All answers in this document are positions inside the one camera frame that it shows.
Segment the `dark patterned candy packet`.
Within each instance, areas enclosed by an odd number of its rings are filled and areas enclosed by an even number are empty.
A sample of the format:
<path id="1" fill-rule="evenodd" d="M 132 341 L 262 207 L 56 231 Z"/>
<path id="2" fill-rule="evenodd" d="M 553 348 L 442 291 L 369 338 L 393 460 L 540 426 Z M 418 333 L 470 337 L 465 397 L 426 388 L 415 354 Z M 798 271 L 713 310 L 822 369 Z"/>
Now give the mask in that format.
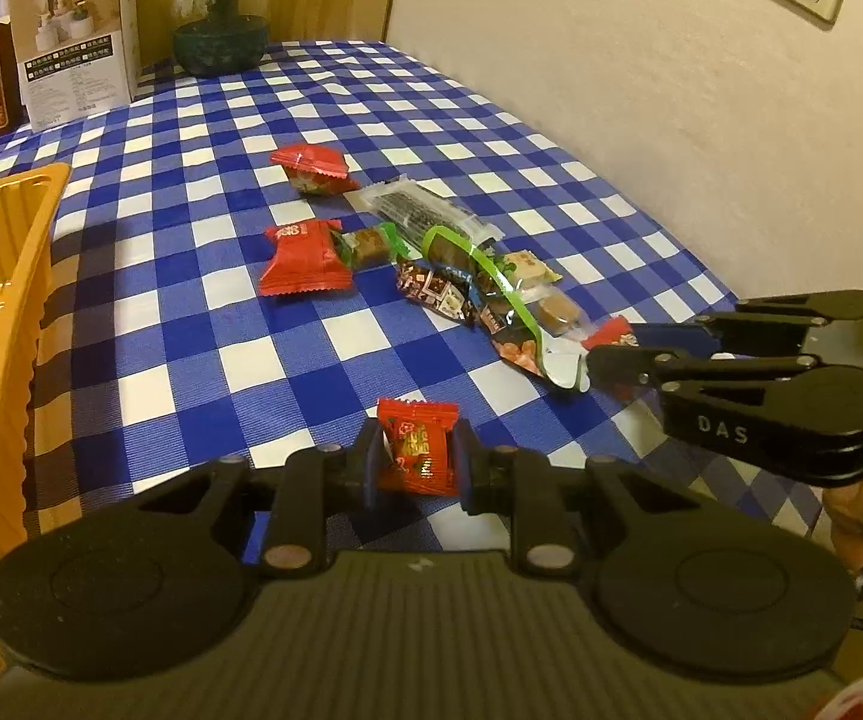
<path id="1" fill-rule="evenodd" d="M 469 283 L 441 268 L 430 268 L 413 260 L 395 262 L 395 288 L 412 304 L 422 305 L 443 319 L 472 327 L 477 310 Z"/>

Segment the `green candy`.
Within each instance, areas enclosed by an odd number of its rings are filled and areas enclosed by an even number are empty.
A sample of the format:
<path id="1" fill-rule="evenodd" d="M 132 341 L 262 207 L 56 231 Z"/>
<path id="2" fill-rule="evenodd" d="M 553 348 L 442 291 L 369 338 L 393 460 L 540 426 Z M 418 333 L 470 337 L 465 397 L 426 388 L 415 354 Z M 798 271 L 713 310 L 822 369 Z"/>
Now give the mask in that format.
<path id="1" fill-rule="evenodd" d="M 417 260 L 420 257 L 390 221 L 355 231 L 334 232 L 332 240 L 340 261 L 353 271 L 394 265 L 399 260 Z"/>

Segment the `white product box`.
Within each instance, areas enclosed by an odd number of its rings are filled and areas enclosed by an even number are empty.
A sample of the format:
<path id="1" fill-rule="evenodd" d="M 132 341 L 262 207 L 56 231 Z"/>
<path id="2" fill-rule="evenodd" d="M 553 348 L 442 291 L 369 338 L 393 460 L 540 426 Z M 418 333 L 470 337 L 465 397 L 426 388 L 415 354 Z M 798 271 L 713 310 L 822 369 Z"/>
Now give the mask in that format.
<path id="1" fill-rule="evenodd" d="M 36 132 L 132 103 L 137 0 L 8 0 L 22 103 Z"/>

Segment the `small red candy packet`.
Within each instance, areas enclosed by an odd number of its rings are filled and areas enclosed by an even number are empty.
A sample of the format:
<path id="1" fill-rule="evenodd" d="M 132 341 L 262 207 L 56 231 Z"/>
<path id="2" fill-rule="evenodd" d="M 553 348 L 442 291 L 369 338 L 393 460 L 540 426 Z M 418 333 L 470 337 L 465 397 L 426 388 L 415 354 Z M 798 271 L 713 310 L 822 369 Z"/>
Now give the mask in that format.
<path id="1" fill-rule="evenodd" d="M 450 440 L 459 406 L 380 398 L 376 417 L 389 450 L 389 460 L 379 472 L 379 488 L 419 496 L 456 496 Z"/>

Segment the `pale pastry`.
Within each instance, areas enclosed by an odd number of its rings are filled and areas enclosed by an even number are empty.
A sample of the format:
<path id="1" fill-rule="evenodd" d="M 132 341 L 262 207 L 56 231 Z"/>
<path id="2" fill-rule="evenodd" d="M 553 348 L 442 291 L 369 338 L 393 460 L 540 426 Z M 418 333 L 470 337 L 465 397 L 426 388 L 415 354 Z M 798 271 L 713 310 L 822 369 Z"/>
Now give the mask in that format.
<path id="1" fill-rule="evenodd" d="M 530 250 L 505 252 L 495 259 L 495 265 L 514 289 L 531 289 L 541 284 L 555 284 L 562 275 L 552 270 Z"/>

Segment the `brown caramel candy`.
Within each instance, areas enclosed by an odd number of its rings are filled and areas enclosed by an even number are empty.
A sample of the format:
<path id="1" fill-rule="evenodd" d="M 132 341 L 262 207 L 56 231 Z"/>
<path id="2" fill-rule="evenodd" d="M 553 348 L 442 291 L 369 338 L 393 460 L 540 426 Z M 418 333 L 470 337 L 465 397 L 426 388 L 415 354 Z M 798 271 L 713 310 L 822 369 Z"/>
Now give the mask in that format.
<path id="1" fill-rule="evenodd" d="M 589 332 L 585 311 L 565 293 L 549 293 L 537 299 L 532 314 L 552 337 L 578 337 Z"/>

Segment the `blue white checkered tablecloth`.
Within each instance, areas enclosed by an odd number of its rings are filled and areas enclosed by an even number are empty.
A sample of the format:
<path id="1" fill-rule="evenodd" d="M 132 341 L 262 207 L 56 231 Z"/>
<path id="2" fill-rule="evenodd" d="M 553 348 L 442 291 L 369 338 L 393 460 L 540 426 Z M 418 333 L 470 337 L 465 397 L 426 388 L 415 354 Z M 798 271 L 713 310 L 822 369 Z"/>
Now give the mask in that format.
<path id="1" fill-rule="evenodd" d="M 277 466 L 350 439 L 391 397 L 452 403 L 479 436 L 555 465 L 610 452 L 795 532 L 814 522 L 811 489 L 669 442 L 651 401 L 557 390 L 407 299 L 402 232 L 354 199 L 301 197 L 272 163 L 299 142 L 342 153 L 360 184 L 407 177 L 468 206 L 592 320 L 731 302 L 604 179 L 392 47 L 282 44 L 208 80 L 163 70 L 124 109 L 0 138 L 0 177 L 72 169 L 31 405 L 33 533 L 220 455 Z"/>

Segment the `red snack packet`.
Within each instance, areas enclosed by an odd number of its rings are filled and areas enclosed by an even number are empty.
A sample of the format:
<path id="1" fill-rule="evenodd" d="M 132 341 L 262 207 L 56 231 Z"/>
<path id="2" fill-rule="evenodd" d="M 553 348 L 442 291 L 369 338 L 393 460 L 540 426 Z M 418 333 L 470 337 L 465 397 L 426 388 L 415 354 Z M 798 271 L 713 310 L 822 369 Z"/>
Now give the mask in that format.
<path id="1" fill-rule="evenodd" d="M 353 275 L 335 249 L 342 232 L 337 220 L 303 220 L 265 229 L 274 247 L 272 259 L 259 278 L 261 296 L 290 296 L 316 291 L 347 291 Z"/>

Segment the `green glass jar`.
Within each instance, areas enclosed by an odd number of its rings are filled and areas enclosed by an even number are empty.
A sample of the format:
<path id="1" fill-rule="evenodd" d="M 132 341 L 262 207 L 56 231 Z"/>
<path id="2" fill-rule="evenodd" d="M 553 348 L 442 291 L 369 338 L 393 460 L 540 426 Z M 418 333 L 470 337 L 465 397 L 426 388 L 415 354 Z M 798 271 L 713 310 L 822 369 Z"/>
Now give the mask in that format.
<path id="1" fill-rule="evenodd" d="M 173 0 L 173 54 L 189 75 L 259 67 L 271 41 L 269 0 Z"/>

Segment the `clear seaweed snack packet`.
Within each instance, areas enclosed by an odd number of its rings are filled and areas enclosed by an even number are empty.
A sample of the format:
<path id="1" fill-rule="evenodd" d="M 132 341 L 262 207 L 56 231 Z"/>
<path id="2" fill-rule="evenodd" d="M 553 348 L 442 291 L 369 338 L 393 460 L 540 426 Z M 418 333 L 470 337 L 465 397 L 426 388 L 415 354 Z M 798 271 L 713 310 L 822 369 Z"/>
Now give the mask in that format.
<path id="1" fill-rule="evenodd" d="M 500 227 L 482 220 L 461 203 L 440 197 L 407 177 L 350 190 L 345 199 L 355 210 L 394 223 L 400 236 L 415 247 L 422 247 L 436 226 L 447 227 L 475 245 L 493 244 L 505 237 Z"/>

